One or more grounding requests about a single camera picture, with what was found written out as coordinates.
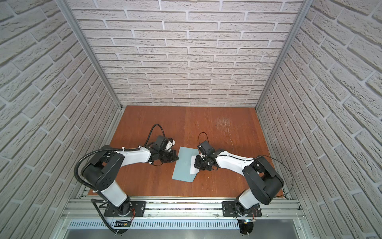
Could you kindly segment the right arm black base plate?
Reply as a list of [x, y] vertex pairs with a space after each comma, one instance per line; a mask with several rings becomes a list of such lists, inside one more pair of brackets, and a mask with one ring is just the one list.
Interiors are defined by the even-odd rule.
[[260, 204], [255, 204], [246, 209], [238, 201], [223, 201], [222, 211], [224, 217], [262, 217]]

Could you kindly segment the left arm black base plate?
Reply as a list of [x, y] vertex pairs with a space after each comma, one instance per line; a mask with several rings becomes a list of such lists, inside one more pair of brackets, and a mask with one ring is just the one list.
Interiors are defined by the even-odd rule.
[[132, 217], [134, 212], [135, 217], [143, 217], [145, 206], [145, 201], [125, 202], [119, 207], [108, 202], [103, 215], [106, 217]]

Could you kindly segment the pink white letter card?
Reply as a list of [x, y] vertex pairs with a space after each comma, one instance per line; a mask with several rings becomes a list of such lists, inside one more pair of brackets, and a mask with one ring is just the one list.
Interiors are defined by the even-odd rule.
[[196, 157], [197, 155], [191, 156], [190, 175], [196, 175], [200, 171], [198, 168], [195, 167]]

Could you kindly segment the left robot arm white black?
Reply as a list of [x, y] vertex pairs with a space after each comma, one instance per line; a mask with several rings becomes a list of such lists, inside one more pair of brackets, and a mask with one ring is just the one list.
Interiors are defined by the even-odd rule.
[[81, 175], [76, 178], [91, 188], [120, 216], [126, 216], [132, 211], [130, 198], [119, 187], [116, 177], [122, 167], [137, 164], [155, 164], [177, 161], [179, 158], [173, 149], [175, 141], [172, 138], [158, 136], [155, 142], [137, 148], [112, 148], [109, 145], [88, 153], [76, 164], [76, 170], [88, 157], [92, 157], [81, 169]]

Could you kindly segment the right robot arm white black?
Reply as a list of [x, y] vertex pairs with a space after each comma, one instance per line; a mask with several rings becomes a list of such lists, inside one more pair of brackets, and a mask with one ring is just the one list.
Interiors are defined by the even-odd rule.
[[194, 168], [212, 171], [213, 168], [228, 169], [245, 177], [249, 189], [240, 194], [233, 204], [233, 216], [245, 217], [258, 213], [259, 204], [269, 205], [284, 186], [284, 180], [264, 156], [242, 157], [223, 149], [214, 149], [208, 141], [198, 145]]

